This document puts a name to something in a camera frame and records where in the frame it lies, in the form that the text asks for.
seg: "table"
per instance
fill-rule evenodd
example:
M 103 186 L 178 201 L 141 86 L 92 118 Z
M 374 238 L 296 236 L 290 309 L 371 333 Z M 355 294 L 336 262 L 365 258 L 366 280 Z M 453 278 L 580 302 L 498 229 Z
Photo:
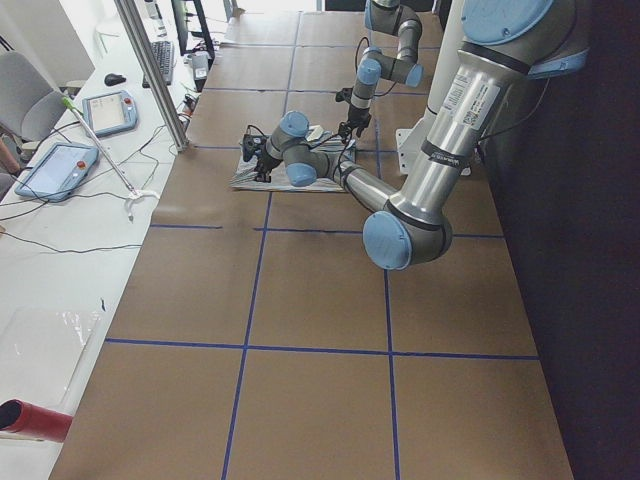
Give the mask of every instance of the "table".
M 115 87 L 106 87 L 103 79 L 110 72 L 123 74 L 127 81 Z M 174 78 L 169 87 L 176 106 L 192 88 L 191 72 L 177 55 Z M 82 108 L 82 99 L 85 97 L 119 90 L 126 90 L 135 100 L 139 123 L 132 131 L 104 138 L 103 144 L 109 149 L 112 158 L 120 162 L 144 145 L 154 132 L 157 133 L 144 149 L 148 157 L 134 155 L 122 165 L 122 170 L 137 188 L 155 172 L 147 188 L 162 192 L 176 151 L 172 147 L 173 142 L 167 129 L 157 130 L 163 125 L 162 117 L 151 90 L 142 88 L 142 71 L 126 37 L 119 40 L 87 80 L 76 97 L 75 104 Z M 57 127 L 74 120 L 73 115 L 66 112 Z M 65 128 L 62 133 L 71 141 L 91 144 L 78 125 Z M 63 141 L 57 134 L 47 139 L 32 164 L 57 141 Z M 74 193 L 94 195 L 111 192 L 126 197 L 127 189 L 117 175 L 109 171 L 108 162 L 102 159 L 88 177 L 89 180 L 97 177 L 96 180 L 87 182 Z M 35 201 L 14 204 L 21 200 L 24 199 L 13 191 L 9 192 L 0 207 L 0 218 L 19 215 L 40 203 Z M 134 220 L 130 222 L 125 213 L 124 200 L 108 195 L 71 198 L 60 204 L 48 204 L 13 220 L 1 220 L 0 224 L 8 233 L 58 249 L 87 250 L 139 245 L 145 237 L 156 204 L 157 200 L 149 197 L 136 202 L 133 207 Z M 14 313 L 24 307 L 51 312 L 98 312 L 100 315 L 72 383 L 57 407 L 60 411 L 73 414 L 78 406 L 138 250 L 128 248 L 86 254 L 54 254 L 37 245 L 9 237 L 0 238 L 0 332 L 8 325 Z M 0 439 L 0 478 L 47 478 L 60 449 L 61 445 L 51 442 Z
M 229 188 L 247 124 L 344 120 L 366 34 L 362 13 L 231 22 L 52 480 L 571 478 L 481 168 L 447 201 L 449 252 L 403 272 L 366 256 L 347 194 Z M 395 188 L 430 79 L 376 99 L 359 139 Z

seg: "chair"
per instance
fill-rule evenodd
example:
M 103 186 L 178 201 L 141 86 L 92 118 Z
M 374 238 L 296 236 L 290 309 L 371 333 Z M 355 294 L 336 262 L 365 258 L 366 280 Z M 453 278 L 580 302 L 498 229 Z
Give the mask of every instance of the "chair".
M 0 55 L 0 128 L 18 146 L 46 137 L 65 111 L 54 90 L 18 52 Z

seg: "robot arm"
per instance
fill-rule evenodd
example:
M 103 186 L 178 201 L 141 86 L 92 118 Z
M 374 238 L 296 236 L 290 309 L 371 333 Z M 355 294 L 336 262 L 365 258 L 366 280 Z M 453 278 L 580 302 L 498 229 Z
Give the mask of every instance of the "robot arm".
M 367 21 L 378 25 L 379 15 L 391 18 L 397 4 L 371 0 Z M 451 244 L 451 226 L 442 208 L 508 88 L 529 73 L 540 78 L 580 68 L 587 51 L 588 12 L 588 0 L 466 0 L 461 18 L 466 37 L 458 50 L 460 67 L 400 190 L 351 161 L 311 152 L 301 137 L 302 126 L 308 126 L 308 121 L 299 112 L 289 112 L 283 118 L 266 151 L 287 163 L 292 182 L 300 182 L 298 173 L 303 169 L 307 172 L 303 183 L 316 176 L 332 178 L 373 212 L 365 222 L 363 241 L 381 268 L 400 270 L 434 260 Z M 395 15 L 396 23 L 405 18 L 398 11 Z M 384 18 L 380 24 L 390 28 L 391 22 Z M 391 31 L 397 33 L 400 28 Z M 377 53 L 365 53 L 360 63 L 349 121 L 366 119 L 375 85 L 384 77 L 385 66 L 377 61 Z M 299 129 L 289 128 L 298 122 Z M 304 167 L 295 167 L 300 163 Z
M 358 65 L 353 88 L 343 88 L 336 94 L 337 102 L 349 104 L 348 120 L 338 128 L 343 142 L 354 130 L 360 137 L 369 126 L 369 108 L 378 80 L 383 78 L 417 87 L 424 74 L 422 65 L 417 63 L 422 23 L 411 8 L 400 5 L 400 0 L 367 0 L 365 26 L 398 37 L 398 53 L 389 57 L 378 47 L 367 48 Z

